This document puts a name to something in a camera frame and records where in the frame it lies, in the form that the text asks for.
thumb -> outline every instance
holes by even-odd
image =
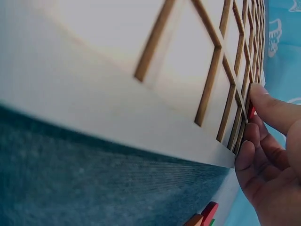
[[[251,84],[250,98],[259,117],[271,127],[286,135],[289,128],[301,119],[301,106],[271,97],[257,83]]]
[[[301,181],[301,120],[296,121],[286,136],[288,161]]]

white printed pattern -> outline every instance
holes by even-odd
[[[301,12],[301,0],[293,0],[293,6],[288,10],[289,12]]]
[[[271,24],[277,25],[277,28],[275,30],[269,32],[269,57],[273,57],[278,50],[278,43],[282,35],[282,25],[280,19],[270,21],[269,24],[270,27]]]

wooden grid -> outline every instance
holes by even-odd
[[[162,35],[168,17],[171,14],[176,1],[177,0],[165,0],[158,19],[154,24],[144,52],[135,71],[135,78],[141,82],[143,82],[145,78],[152,57],[156,51],[160,36]],[[264,34],[266,23],[265,5],[263,0],[252,0],[251,5],[249,5],[248,0],[243,0],[242,12],[238,11],[237,1],[238,0],[224,1],[220,26],[217,27],[211,21],[210,15],[204,7],[202,0],[191,0],[215,46],[204,91],[200,100],[198,111],[196,112],[195,123],[199,126],[202,126],[217,71],[219,68],[223,67],[230,82],[230,89],[216,139],[221,142],[230,114],[231,104],[233,101],[236,101],[238,110],[227,146],[235,154],[237,154],[239,151],[243,131],[246,123],[248,123],[247,112],[249,108],[250,97],[248,95],[249,92],[247,92],[245,97],[246,90],[249,90],[247,81],[249,81],[250,84],[252,82],[260,82],[260,74],[262,72],[264,59]],[[230,13],[234,13],[239,30],[239,40],[234,67],[230,63],[230,57],[224,40],[224,37],[227,33],[227,26],[229,25],[228,21]],[[246,37],[245,35],[246,23],[250,24],[249,37]],[[240,68],[242,56],[246,58],[245,68]],[[238,90],[239,70],[244,71],[243,86],[241,91]]]

